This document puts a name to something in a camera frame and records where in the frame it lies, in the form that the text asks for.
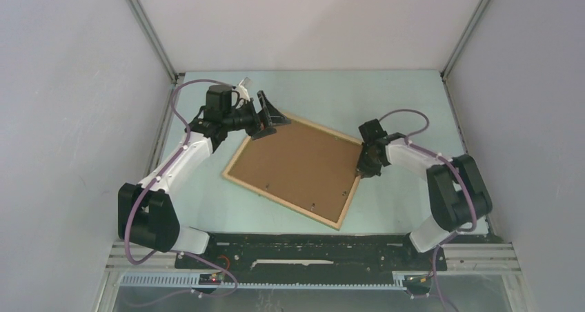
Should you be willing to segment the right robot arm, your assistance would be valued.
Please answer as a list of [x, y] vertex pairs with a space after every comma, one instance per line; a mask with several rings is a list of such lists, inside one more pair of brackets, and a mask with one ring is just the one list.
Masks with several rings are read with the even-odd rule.
[[401, 133], [387, 133], [378, 119], [359, 127], [363, 142], [357, 162], [362, 178], [381, 175], [384, 167], [400, 166], [421, 177], [428, 186], [430, 216], [403, 241], [401, 260], [419, 269], [429, 251], [445, 242], [464, 225], [475, 229], [478, 220], [493, 209], [488, 189], [473, 157], [444, 157], [411, 142]]

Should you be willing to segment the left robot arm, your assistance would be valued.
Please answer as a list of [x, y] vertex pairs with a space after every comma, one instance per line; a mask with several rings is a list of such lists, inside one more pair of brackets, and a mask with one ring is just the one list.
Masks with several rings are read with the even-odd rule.
[[277, 132], [291, 120], [277, 110], [264, 91], [253, 99], [245, 87], [209, 79], [205, 103], [192, 121], [184, 119], [173, 106], [172, 112], [184, 125], [178, 146], [149, 175], [137, 184], [125, 183], [118, 192], [118, 234], [123, 240], [127, 259], [140, 264], [130, 245], [149, 248], [152, 253], [191, 253], [201, 268], [210, 268], [218, 259], [218, 250], [209, 244], [210, 234], [182, 225], [172, 197], [192, 172], [208, 159], [227, 138], [242, 130], [257, 140]]

